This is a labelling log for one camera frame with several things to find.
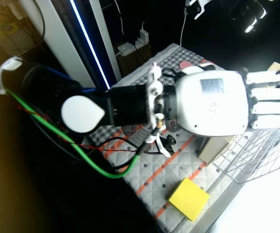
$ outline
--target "power strip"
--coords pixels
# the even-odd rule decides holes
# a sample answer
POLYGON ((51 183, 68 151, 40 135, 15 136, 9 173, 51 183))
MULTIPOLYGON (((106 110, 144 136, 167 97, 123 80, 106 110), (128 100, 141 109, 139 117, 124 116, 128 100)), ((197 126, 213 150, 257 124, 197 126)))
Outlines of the power strip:
MULTIPOLYGON (((140 49, 145 45, 147 45, 147 44, 141 43, 140 41, 136 41, 136 44, 135 44, 137 49, 140 49)), ((117 50, 121 53, 121 55, 123 57, 125 57, 125 56, 131 54, 132 52, 136 51, 135 46, 133 46, 132 44, 127 42, 125 44, 122 44, 121 46, 118 46, 117 50)))

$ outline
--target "dark floor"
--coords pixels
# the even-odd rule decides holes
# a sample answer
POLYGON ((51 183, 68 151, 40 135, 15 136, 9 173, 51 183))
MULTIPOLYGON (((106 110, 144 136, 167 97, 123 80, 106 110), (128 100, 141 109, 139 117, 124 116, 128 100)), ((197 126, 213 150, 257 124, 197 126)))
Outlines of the dark floor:
MULTIPOLYGON (((270 7, 268 12, 268 18, 255 33, 243 34, 213 3, 197 23, 187 20, 183 47, 227 69, 265 70, 273 61, 280 62, 280 4, 270 7)), ((181 30, 183 17, 173 21, 177 39, 157 33, 152 38, 152 49, 155 46, 159 51, 171 42, 178 43, 177 32, 181 30)), ((100 232, 157 232, 150 214, 122 179, 104 178, 84 162, 72 164, 68 155, 46 139, 27 117, 25 119, 25 128, 31 129, 25 132, 27 161, 48 203, 55 231, 89 232, 96 229, 93 225, 98 225, 100 232)), ((91 157, 105 163, 98 153, 91 157)))

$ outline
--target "small screen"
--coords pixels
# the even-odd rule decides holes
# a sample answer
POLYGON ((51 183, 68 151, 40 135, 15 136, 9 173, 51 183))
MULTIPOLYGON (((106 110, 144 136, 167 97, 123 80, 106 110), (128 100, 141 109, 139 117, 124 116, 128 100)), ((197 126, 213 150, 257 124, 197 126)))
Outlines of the small screen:
POLYGON ((222 79, 201 79, 203 94, 221 94, 224 93, 222 79))

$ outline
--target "gray quilted mat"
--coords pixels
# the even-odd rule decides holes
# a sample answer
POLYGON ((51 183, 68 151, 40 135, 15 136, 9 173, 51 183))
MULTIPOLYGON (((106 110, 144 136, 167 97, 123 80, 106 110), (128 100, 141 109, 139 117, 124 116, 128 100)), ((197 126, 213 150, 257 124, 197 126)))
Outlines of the gray quilted mat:
MULTIPOLYGON (((194 65, 205 61, 201 56, 179 46, 174 47, 172 45, 168 50, 170 52, 168 54, 166 53, 167 51, 164 52, 165 57, 162 60, 160 58, 158 60, 157 57, 153 58, 153 61, 156 59, 158 65, 162 68, 171 67, 179 71, 179 64, 182 61, 190 61, 194 65)), ((122 79, 122 83, 119 82, 118 85, 124 85, 124 82, 128 82, 129 78, 132 79, 133 77, 122 79)), ((163 84, 174 84, 171 78, 161 77, 160 80, 163 84)), ((129 84, 145 84, 146 81, 147 73, 144 72, 129 84)), ((196 228, 195 226, 202 217, 209 212, 211 207, 228 189, 232 183, 232 179, 224 175, 216 166, 211 164, 205 166, 206 164, 197 158, 195 153, 199 147, 199 144, 196 143, 197 138, 181 129, 174 120, 167 121, 166 125, 167 130, 162 133, 162 136, 166 137, 171 134, 176 139, 176 144, 173 146, 175 153, 172 157, 168 159, 164 155, 143 154, 138 159, 134 168, 124 177, 124 180, 135 191, 136 195, 141 199, 147 210, 165 232, 188 233, 196 228), (210 195, 208 202, 195 222, 187 220, 177 209, 167 202, 168 197, 185 177, 190 178, 190 180, 210 195)), ((96 144, 108 138, 120 136, 127 138, 136 145, 140 145, 150 131, 150 125, 125 127, 103 126, 92 133, 90 137, 96 144)), ((132 146, 123 141, 112 141, 105 145, 105 149, 134 150, 132 146)), ((155 145, 150 148, 150 151, 157 151, 155 145)), ((107 151, 104 152, 104 157, 113 166, 117 166, 130 159, 133 153, 107 151)), ((218 217, 218 214, 217 216, 211 217, 210 221, 206 221, 205 224, 202 223, 204 226, 201 228, 198 227, 197 229, 208 229, 211 224, 210 222, 215 221, 213 219, 215 217, 218 217)))

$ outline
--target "pink round object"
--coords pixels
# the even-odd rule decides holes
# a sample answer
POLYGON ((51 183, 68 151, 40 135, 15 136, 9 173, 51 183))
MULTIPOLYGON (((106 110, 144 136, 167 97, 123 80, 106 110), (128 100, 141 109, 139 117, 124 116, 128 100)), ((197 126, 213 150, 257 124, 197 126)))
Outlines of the pink round object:
POLYGON ((183 62, 180 63, 179 66, 180 66, 181 69, 184 69, 184 68, 186 68, 186 67, 191 67, 191 66, 193 66, 193 64, 192 64, 191 62, 188 62, 188 61, 183 61, 183 62))

